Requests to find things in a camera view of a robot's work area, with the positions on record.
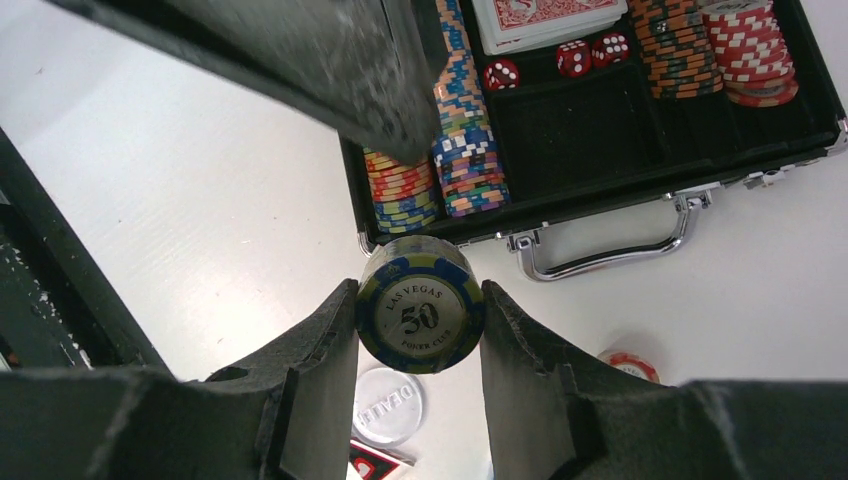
dice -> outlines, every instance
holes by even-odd
[[[583,40],[563,43],[557,48],[557,69],[565,77],[576,78],[592,69],[592,52]]]
[[[505,58],[490,63],[483,71],[483,88],[489,91],[515,88],[520,83],[518,68]]]
[[[630,58],[630,45],[620,33],[610,33],[599,38],[592,46],[595,68],[603,68]]]

red and white poker chip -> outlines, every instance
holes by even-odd
[[[748,33],[755,32],[757,30],[762,30],[764,28],[775,27],[777,26],[777,20],[774,17],[767,18],[765,20],[760,20],[754,23],[743,23],[741,25],[727,25],[727,24],[715,24],[710,25],[707,23],[707,33],[711,35],[720,35],[727,34],[733,35],[737,33]]]
[[[745,83],[780,77],[789,73],[790,69],[793,67],[794,63],[792,60],[789,60],[786,62],[776,62],[750,68],[727,68],[719,66],[718,69],[725,80]]]
[[[754,45],[761,45],[764,43],[772,42],[774,40],[783,40],[783,34],[780,33],[779,28],[772,28],[766,31],[759,31],[755,34],[742,36],[736,39],[727,39],[727,40],[718,40],[715,38],[716,36],[710,37],[715,47],[725,47],[725,48],[742,48],[742,47],[751,47]]]
[[[771,88],[728,90],[727,97],[731,102],[743,107],[768,108],[791,102],[798,95],[798,90],[798,82],[790,80],[784,85]]]
[[[771,0],[727,0],[701,8],[707,23],[732,24],[732,22],[755,23],[769,17]]]
[[[628,352],[605,352],[600,355],[601,361],[622,372],[649,382],[660,383],[660,376],[653,365],[641,357]]]
[[[795,78],[795,69],[790,67],[788,70],[777,70],[775,72],[771,72],[769,74],[761,75],[759,77],[751,77],[750,80],[745,82],[734,82],[731,80],[725,80],[724,84],[736,90],[739,89],[760,89],[760,88],[771,88],[779,85],[784,85],[790,83]]]
[[[751,30],[750,32],[736,32],[736,33],[710,33],[710,40],[713,43],[717,43],[719,45],[730,44],[731,42],[738,42],[741,40],[748,40],[750,43],[762,43],[766,40],[771,40],[774,38],[775,32],[780,34],[780,27],[777,24],[769,25],[765,28],[760,28],[757,30]],[[751,39],[759,39],[758,42],[753,42]]]
[[[739,45],[739,46],[716,46],[713,49],[717,55],[723,55],[735,60],[743,60],[745,54],[762,52],[763,50],[773,50],[778,46],[783,45],[783,38],[774,38],[767,42],[757,43],[755,45]]]
[[[726,60],[721,61],[721,65],[719,68],[727,68],[727,69],[745,69],[745,68],[754,68],[762,65],[771,65],[778,62],[787,62],[791,61],[792,58],[789,56],[789,51],[786,49],[786,46],[780,46],[775,50],[768,50],[768,56],[762,58],[752,58],[750,60]]]

poker chip case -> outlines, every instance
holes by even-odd
[[[471,0],[460,0],[459,7],[480,78],[498,58],[514,62],[521,75],[518,88],[483,94],[511,202],[459,218],[442,206],[438,219],[420,229],[382,233],[363,147],[341,138],[359,243],[366,255],[376,245],[409,233],[458,245],[498,238],[517,254],[528,277],[558,280],[675,251],[688,238],[698,212],[710,206],[711,190],[738,183],[748,188],[769,185],[788,170],[848,148],[845,111],[799,0],[773,3],[801,85],[793,101],[774,108],[746,108],[724,92],[656,100],[639,55],[579,78],[559,74],[556,46],[486,56]],[[620,32],[638,49],[627,17],[585,40],[591,44],[604,34]],[[433,51],[430,47],[423,45],[423,50]],[[678,215],[667,240],[548,269],[536,265],[539,230],[658,199],[669,200]]]

white table surface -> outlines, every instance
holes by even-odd
[[[845,99],[843,3],[805,7]],[[37,0],[0,0],[0,125],[180,378],[261,347],[361,275],[334,131]],[[501,242],[464,251],[558,334],[641,354],[667,383],[848,379],[846,160],[718,192],[661,260],[542,285]],[[548,261],[673,223],[656,202],[557,226]],[[360,371],[376,364],[363,350]],[[422,378],[428,417],[400,447],[416,478],[483,478],[479,373],[475,353]]]

case handle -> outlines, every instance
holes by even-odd
[[[689,240],[698,220],[698,214],[712,204],[712,196],[709,190],[690,190],[667,194],[664,198],[674,202],[674,208],[677,211],[677,225],[667,239],[656,244],[598,253],[544,270],[540,270],[536,265],[536,248],[541,243],[538,230],[511,235],[508,247],[510,252],[518,254],[518,268],[527,278],[537,282],[554,282],[602,268],[668,255],[679,250]]]

